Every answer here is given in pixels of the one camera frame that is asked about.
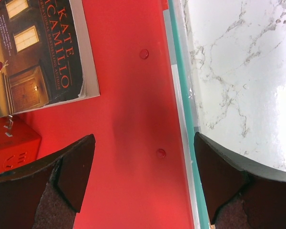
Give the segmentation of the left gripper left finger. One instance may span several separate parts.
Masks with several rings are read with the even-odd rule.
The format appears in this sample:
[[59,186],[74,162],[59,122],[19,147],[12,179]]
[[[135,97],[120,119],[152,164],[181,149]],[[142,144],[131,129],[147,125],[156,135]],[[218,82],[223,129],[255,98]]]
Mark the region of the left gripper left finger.
[[87,188],[95,137],[0,174],[0,229],[72,229]]

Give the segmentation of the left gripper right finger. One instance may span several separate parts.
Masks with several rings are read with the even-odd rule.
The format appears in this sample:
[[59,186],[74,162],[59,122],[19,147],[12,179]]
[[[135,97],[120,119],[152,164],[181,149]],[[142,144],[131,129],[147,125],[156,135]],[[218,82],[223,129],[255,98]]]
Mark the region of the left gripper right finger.
[[194,149],[215,228],[286,229],[286,172],[235,153],[199,132]]

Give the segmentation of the red cube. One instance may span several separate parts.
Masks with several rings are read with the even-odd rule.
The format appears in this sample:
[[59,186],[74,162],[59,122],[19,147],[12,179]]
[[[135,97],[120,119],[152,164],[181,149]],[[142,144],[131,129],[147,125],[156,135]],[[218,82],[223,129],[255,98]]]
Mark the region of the red cube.
[[0,118],[0,174],[37,159],[41,136],[19,117]]

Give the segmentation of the teal folder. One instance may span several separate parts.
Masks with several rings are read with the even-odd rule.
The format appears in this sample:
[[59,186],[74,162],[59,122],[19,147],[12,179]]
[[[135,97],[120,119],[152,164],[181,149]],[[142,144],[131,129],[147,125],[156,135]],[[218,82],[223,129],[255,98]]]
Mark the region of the teal folder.
[[194,136],[199,126],[196,125],[197,117],[193,114],[195,109],[194,92],[190,80],[183,6],[180,0],[169,0],[168,7],[176,56],[176,69],[173,73],[174,88],[194,227],[196,229],[209,229],[211,226],[194,149]]

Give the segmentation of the red folder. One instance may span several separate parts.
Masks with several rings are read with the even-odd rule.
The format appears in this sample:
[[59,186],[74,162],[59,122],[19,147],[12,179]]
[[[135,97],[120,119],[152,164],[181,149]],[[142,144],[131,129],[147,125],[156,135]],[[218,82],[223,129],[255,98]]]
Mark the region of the red folder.
[[192,229],[168,2],[82,2],[100,95],[4,117],[41,136],[36,160],[94,135],[73,229]]

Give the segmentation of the brown book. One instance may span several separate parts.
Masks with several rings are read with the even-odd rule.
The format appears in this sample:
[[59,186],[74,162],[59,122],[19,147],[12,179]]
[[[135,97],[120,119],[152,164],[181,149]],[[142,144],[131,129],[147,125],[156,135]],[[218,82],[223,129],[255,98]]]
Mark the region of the brown book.
[[0,117],[99,95],[81,0],[0,0]]

